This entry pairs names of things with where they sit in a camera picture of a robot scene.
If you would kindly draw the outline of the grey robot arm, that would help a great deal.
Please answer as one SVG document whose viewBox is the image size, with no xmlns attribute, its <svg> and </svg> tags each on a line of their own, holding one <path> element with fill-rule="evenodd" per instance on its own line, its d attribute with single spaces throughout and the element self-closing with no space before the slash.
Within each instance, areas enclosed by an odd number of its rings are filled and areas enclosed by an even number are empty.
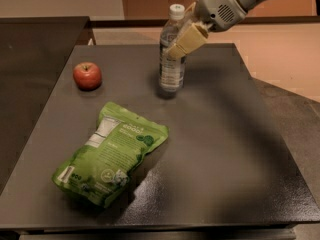
<svg viewBox="0 0 320 240">
<path fill-rule="evenodd" d="M 197 0 L 188 9 L 177 37 L 164 54 L 182 58 L 203 46 L 210 32 L 224 32 L 243 21 L 265 0 Z"/>
</svg>

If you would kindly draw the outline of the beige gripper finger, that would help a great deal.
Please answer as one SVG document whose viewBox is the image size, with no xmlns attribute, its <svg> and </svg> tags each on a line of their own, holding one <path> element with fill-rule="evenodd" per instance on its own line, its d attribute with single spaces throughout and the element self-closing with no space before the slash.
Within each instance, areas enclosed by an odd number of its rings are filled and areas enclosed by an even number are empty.
<svg viewBox="0 0 320 240">
<path fill-rule="evenodd" d="M 201 22 L 187 22 L 164 50 L 164 54 L 172 59 L 182 58 L 203 46 L 207 39 L 206 25 Z"/>
<path fill-rule="evenodd" d="M 185 17 L 184 19 L 186 21 L 191 21 L 191 22 L 194 22 L 196 20 L 196 17 L 195 17 L 195 14 L 194 14 L 194 10 L 195 10 L 195 6 L 196 6 L 196 3 L 193 2 L 191 3 L 188 8 L 186 9 L 185 11 Z"/>
</svg>

